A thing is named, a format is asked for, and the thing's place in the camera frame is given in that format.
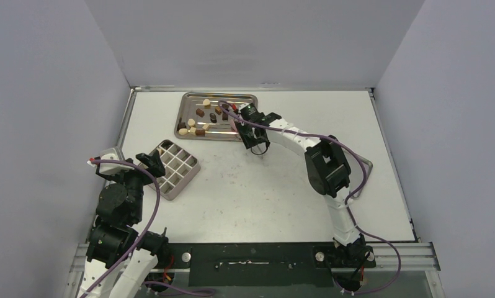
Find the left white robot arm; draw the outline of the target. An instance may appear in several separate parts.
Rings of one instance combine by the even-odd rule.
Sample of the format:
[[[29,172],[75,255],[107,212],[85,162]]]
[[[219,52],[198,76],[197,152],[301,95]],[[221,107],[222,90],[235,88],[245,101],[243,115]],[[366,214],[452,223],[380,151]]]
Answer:
[[[151,221],[142,232],[133,228],[142,221],[144,187],[159,189],[166,174],[159,150],[135,158],[140,166],[113,147],[88,161],[109,185],[99,194],[78,297],[134,297],[154,267],[174,262],[168,237],[151,232]]]

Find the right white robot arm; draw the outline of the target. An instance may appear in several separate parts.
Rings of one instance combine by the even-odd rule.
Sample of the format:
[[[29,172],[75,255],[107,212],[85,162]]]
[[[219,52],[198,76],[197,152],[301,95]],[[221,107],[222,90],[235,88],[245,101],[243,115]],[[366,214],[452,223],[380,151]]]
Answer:
[[[352,170],[336,138],[311,137],[276,113],[259,112],[253,104],[244,104],[234,113],[239,117],[234,123],[236,131],[247,149],[277,143],[304,159],[308,181],[328,208],[338,262],[358,268],[374,262],[372,249],[348,212]]]

